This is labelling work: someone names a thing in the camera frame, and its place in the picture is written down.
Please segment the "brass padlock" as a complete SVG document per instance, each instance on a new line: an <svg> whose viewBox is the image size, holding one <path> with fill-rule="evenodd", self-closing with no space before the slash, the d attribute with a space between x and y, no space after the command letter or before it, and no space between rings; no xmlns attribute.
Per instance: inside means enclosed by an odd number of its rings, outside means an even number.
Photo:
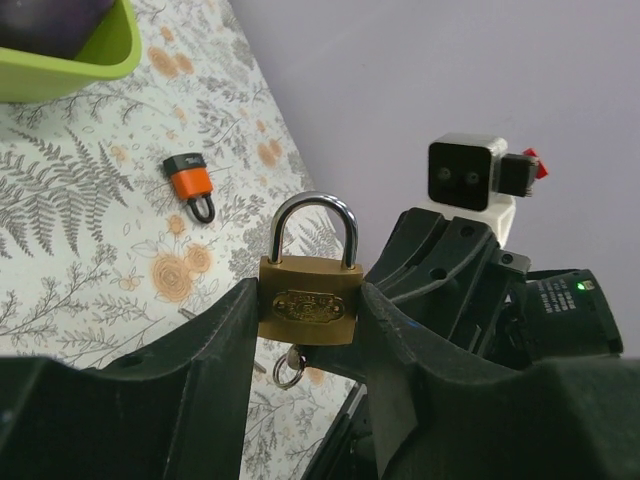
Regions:
<svg viewBox="0 0 640 480"><path fill-rule="evenodd" d="M311 205L327 207L341 218L345 230L341 259L282 254L289 217ZM364 280L357 263L358 234L353 211L328 193L296 194L278 208L271 223L270 248L259 266L259 337L308 346L353 341Z"/></svg>

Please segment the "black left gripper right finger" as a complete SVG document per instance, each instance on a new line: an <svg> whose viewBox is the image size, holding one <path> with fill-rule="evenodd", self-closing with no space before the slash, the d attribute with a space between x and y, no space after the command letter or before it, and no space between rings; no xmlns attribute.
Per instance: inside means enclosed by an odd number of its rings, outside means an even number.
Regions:
<svg viewBox="0 0 640 480"><path fill-rule="evenodd" d="M365 284L360 349L383 479L635 479L639 364L514 371L411 320Z"/></svg>

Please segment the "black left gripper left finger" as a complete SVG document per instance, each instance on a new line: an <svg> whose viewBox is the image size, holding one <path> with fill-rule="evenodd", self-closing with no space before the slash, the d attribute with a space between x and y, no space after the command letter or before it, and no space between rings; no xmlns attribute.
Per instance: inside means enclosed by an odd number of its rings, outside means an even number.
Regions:
<svg viewBox="0 0 640 480"><path fill-rule="evenodd" d="M104 368L1 360L5 479L235 479L258 326L257 281Z"/></svg>

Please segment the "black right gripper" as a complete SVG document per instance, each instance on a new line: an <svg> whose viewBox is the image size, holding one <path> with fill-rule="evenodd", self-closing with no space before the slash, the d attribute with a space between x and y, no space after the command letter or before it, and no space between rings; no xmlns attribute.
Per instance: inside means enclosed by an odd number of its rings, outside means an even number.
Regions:
<svg viewBox="0 0 640 480"><path fill-rule="evenodd" d="M588 269L534 271L479 221L403 212L367 275L413 321L491 362L618 356L622 337Z"/></svg>

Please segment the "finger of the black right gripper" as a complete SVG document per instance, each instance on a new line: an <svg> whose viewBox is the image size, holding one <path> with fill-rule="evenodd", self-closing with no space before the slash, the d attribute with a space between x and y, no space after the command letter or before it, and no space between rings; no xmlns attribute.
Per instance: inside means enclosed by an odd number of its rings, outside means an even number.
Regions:
<svg viewBox="0 0 640 480"><path fill-rule="evenodd" d="M362 348L358 344L305 346L307 366L336 374L358 383L366 382Z"/></svg>

